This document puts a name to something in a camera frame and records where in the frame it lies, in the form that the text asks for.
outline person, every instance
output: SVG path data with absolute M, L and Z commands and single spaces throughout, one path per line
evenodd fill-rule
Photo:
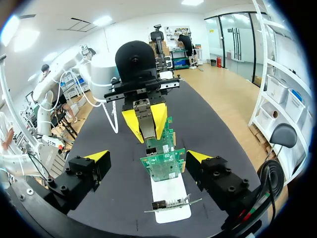
M 195 63 L 197 63 L 197 59 L 196 59 L 196 50 L 194 50 L 194 57 L 193 57 L 193 48 L 194 45 L 190 39 L 189 36 L 185 36 L 183 34 L 180 34 L 178 37 L 178 41 L 182 42 L 184 44 L 185 50 L 187 50 L 186 54 L 189 58 L 189 62 L 191 66 L 194 66 Z
M 43 72 L 43 76 L 40 80 L 43 81 L 43 79 L 46 78 L 46 76 L 51 72 L 50 71 L 50 66 L 48 64 L 44 64 L 42 66 L 42 72 Z M 57 97 L 58 97 L 58 89 L 59 89 L 60 85 L 59 84 L 56 84 L 56 86 L 54 86 L 51 91 L 53 92 L 53 102 L 52 102 L 52 106 L 55 106 L 56 104 L 56 101 L 57 101 Z M 77 122 L 77 117 L 74 116 L 74 112 L 73 110 L 71 109 L 71 107 L 67 104 L 67 100 L 64 96 L 64 92 L 62 90 L 62 88 L 60 88 L 60 91 L 59 91 L 59 98 L 58 98 L 58 103 L 57 103 L 57 106 L 59 105 L 62 105 L 63 108 L 68 111 L 68 113 L 70 114 L 70 116 L 73 118 L 73 123 L 76 123 Z
M 21 155 L 22 151 L 12 141 L 13 126 L 3 112 L 0 112 L 0 153 L 2 155 Z
M 13 141 L 13 126 L 3 112 L 0 112 L 0 155 L 22 155 L 22 151 Z M 5 168 L 0 167 L 0 185 L 10 187 L 9 176 Z

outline wooden floor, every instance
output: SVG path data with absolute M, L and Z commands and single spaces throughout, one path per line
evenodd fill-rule
M 204 71 L 183 69 L 176 71 L 175 75 L 180 74 L 181 78 L 189 83 L 216 111 L 236 137 L 257 171 L 264 162 L 266 152 L 249 130 L 248 123 L 258 98 L 259 87 L 223 68 L 213 67 L 209 64 L 204 64 L 200 68 Z M 91 92 L 87 92 L 87 97 L 93 103 L 95 102 Z M 76 116 L 78 119 L 85 119 L 91 110 L 92 106 L 87 102 L 80 108 Z M 85 120 L 81 120 L 74 123 L 74 129 L 79 132 L 84 122 Z M 276 201 L 277 211 L 282 208 L 287 198 L 288 191 L 285 187 Z

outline black office chair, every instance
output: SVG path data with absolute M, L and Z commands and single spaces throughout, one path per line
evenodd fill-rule
M 269 155 L 272 153 L 273 148 L 276 144 L 281 145 L 281 148 L 279 149 L 275 159 L 281 152 L 283 146 L 287 148 L 293 148 L 297 142 L 297 133 L 291 125 L 286 123 L 281 123 L 277 125 L 277 127 L 274 129 L 269 142 L 273 144 L 273 146 L 270 152 L 268 153 L 267 157 L 265 158 L 265 161 L 269 158 Z

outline desk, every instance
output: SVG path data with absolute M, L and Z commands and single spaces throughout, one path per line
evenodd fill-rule
M 232 171 L 250 181 L 250 190 L 259 178 L 248 156 L 226 124 L 203 98 L 186 82 L 167 96 L 168 116 L 173 116 L 170 128 L 176 132 L 177 148 L 185 147 L 210 156 L 220 155 L 228 161 Z M 189 219 L 158 224 L 155 215 L 144 213 L 151 209 L 150 177 L 140 158 L 146 156 L 145 144 L 126 125 L 117 102 L 119 134 L 107 121 L 103 108 L 93 108 L 78 134 L 68 159 L 109 150 L 112 167 L 95 193 L 88 193 L 75 211 L 68 216 L 94 228 L 136 236 L 170 235 L 182 238 L 206 238 L 221 231 L 227 213 L 221 211 L 211 197 L 200 192 L 190 174 L 182 174 L 191 199 L 203 200 L 191 206 Z M 112 104 L 106 105 L 111 111 Z M 266 226 L 267 213 L 262 222 Z

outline green circuit board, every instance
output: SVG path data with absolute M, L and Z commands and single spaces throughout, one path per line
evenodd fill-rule
M 185 148 L 175 150 L 175 133 L 169 129 L 172 122 L 172 117 L 167 118 L 160 140 L 146 140 L 148 156 L 141 162 L 155 182 L 176 178 L 185 170 L 186 162 L 181 158 Z

